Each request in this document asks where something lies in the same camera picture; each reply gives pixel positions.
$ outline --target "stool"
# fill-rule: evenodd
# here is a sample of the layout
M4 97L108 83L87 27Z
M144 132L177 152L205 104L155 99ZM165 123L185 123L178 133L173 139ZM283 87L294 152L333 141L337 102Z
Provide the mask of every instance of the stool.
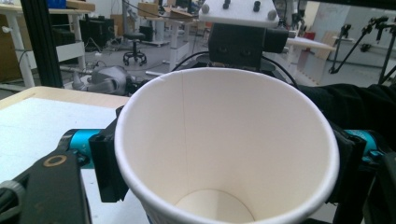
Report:
M137 60L140 59L140 63L139 63L140 66L142 66L142 64L144 63L147 63L148 60L146 58L146 54L140 52L140 50L137 51L137 47L136 47L136 42L146 38L146 36L141 33L129 33L129 34L124 34L123 37L130 39L134 42L133 51L126 52L123 56L124 64L129 65L130 58L134 58L135 62L137 62Z

